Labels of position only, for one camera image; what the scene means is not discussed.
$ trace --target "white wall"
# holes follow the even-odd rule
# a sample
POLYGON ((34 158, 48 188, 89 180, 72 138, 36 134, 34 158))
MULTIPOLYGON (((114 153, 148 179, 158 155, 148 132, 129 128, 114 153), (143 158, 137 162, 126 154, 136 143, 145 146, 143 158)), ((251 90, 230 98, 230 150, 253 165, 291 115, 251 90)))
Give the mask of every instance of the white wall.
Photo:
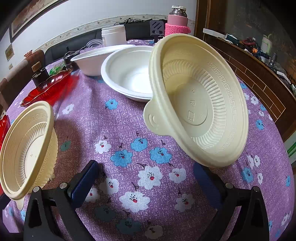
POLYGON ((135 14, 167 15, 172 5, 187 8, 190 20, 195 20, 197 0, 68 0, 48 11, 28 26, 12 43, 14 56, 7 61, 5 50, 10 45, 9 31, 0 41, 0 80, 24 59, 24 54, 35 50, 54 37, 75 27, 99 19, 135 14))

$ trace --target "white plastic jar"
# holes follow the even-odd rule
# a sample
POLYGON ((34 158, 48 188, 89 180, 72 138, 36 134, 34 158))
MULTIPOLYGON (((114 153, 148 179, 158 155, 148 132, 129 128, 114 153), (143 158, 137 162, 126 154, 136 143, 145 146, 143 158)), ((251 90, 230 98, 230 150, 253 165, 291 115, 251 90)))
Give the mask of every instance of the white plastic jar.
POLYGON ((102 28, 102 40, 105 46, 126 44, 126 29, 124 25, 102 28))

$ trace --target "beige plastic bowl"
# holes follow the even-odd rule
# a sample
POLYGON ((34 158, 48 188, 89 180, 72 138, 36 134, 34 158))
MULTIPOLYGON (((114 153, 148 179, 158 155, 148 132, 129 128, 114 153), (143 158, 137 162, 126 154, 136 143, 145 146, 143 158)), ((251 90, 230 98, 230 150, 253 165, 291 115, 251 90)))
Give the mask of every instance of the beige plastic bowl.
POLYGON ((24 197, 35 186, 44 187, 53 173, 58 141, 52 107, 38 101, 13 122, 0 152, 0 182, 4 193, 24 206, 24 197))
POLYGON ((241 155, 248 111, 240 84, 224 58, 207 43, 171 34, 153 48, 149 61, 152 100, 147 127, 172 136, 198 163, 224 167, 241 155))

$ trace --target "blue gripper pad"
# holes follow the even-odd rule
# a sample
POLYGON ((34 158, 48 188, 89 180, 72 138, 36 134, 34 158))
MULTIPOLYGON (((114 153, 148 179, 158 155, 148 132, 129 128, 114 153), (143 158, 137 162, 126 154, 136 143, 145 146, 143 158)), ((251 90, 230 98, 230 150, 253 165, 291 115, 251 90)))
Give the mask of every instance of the blue gripper pad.
POLYGON ((204 167, 197 162, 193 165, 193 174, 203 193, 207 196, 210 206, 220 209, 226 195, 224 182, 218 175, 212 173, 209 168, 204 167))
POLYGON ((99 178, 99 175, 99 164, 94 160, 90 160, 85 168, 71 179, 67 193, 73 208, 76 209, 82 206, 89 190, 95 180, 99 178))

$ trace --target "bowl rim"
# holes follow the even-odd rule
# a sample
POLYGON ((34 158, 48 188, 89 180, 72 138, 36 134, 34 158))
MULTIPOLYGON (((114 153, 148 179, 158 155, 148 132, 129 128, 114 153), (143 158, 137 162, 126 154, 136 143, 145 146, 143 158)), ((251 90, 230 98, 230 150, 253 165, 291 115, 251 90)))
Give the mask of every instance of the bowl rim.
POLYGON ((121 45, 113 45, 113 46, 97 48, 97 49, 93 49, 91 51, 81 53, 81 54, 73 57, 71 59, 71 61, 73 62, 73 61, 78 61, 78 60, 85 59, 85 58, 95 57, 95 56, 99 56, 99 55, 103 55, 103 54, 107 54, 107 53, 112 53, 112 52, 118 51, 120 49, 134 47, 134 46, 135 45, 133 45, 133 44, 121 44, 121 45))
POLYGON ((109 77, 109 73, 107 72, 107 67, 111 61, 116 59, 117 56, 121 55, 123 52, 129 53, 131 51, 150 51, 152 53, 152 50, 153 50, 153 46, 137 45, 137 46, 134 46, 132 49, 131 48, 124 48, 124 49, 120 49, 120 50, 115 51, 114 53, 110 54, 104 60, 102 67, 101 67, 101 75, 102 75, 104 82, 109 87, 111 87, 113 90, 115 90, 123 95, 129 96, 132 98, 136 98, 136 99, 150 100, 152 98, 152 93, 147 94, 147 93, 131 91, 126 88, 123 88, 122 86, 120 86, 119 84, 117 84, 113 80, 111 80, 111 78, 109 77))
POLYGON ((54 114, 53 114, 53 108, 49 103, 46 101, 38 101, 33 104, 31 104, 29 107, 24 109, 19 116, 15 119, 15 121, 12 123, 11 127, 9 128, 5 139, 3 141, 3 145, 0 151, 0 183, 2 186, 2 189, 4 193, 13 200, 20 200, 22 199, 30 190, 31 186, 35 182, 35 179, 39 173, 39 170, 42 166, 44 157, 46 155, 48 145, 50 142, 50 138, 52 135, 52 130, 54 126, 54 114), (5 179, 4 179, 4 174, 3 174, 3 157, 6 149, 6 144, 8 142, 9 137, 11 136, 11 133, 13 132, 15 126, 22 120, 22 118, 29 113, 31 110, 35 108, 44 108, 46 113, 47 113, 47 123, 46 123, 46 128, 45 128, 45 137, 43 141, 43 145, 41 147, 41 150, 39 152, 39 155, 36 159, 36 162, 34 164, 34 167, 32 169, 31 174, 29 177, 26 178, 26 181, 23 183, 23 185, 17 190, 16 192, 10 191, 9 188, 6 185, 5 179))
POLYGON ((239 93, 239 99, 242 103, 242 135, 240 140, 237 142, 237 148, 235 153, 231 154, 231 159, 226 158, 223 159, 223 161, 218 162, 217 158, 214 158, 215 156, 212 153, 209 153, 205 150, 203 150, 201 147, 199 147, 188 135, 186 130, 184 129, 183 125, 181 124, 179 117, 177 116, 172 103, 168 97, 168 94, 166 92, 166 88, 163 81, 163 76, 159 73, 162 73, 162 62, 161 59, 162 56, 162 48, 163 46, 172 38, 176 37, 183 37, 183 38, 192 38, 195 40, 198 40, 200 46, 206 47, 208 50, 210 50, 213 54, 215 54, 216 58, 221 61, 221 63, 227 68, 227 71, 230 73, 230 76, 237 80, 235 73, 231 69, 231 67, 228 65, 226 60, 209 44, 206 42, 188 35, 188 34, 171 34, 163 38, 161 41, 159 41, 155 48, 152 51, 150 61, 149 61, 149 79, 151 83, 151 89, 153 91, 153 98, 151 101, 156 101, 159 103, 158 109, 162 113, 162 116, 170 116, 170 118, 166 118, 166 126, 164 127, 167 131, 166 135, 172 136, 178 145, 185 151, 187 155, 189 155, 192 159, 199 162, 200 164, 207 166, 207 167, 224 167, 228 166, 232 163, 234 163, 241 155, 241 153, 244 150, 244 147, 246 145, 247 137, 248 137, 248 129, 249 129, 249 116, 248 116, 248 109, 246 100, 242 91, 242 88, 240 87, 239 82, 237 81, 236 87, 237 91, 239 93))

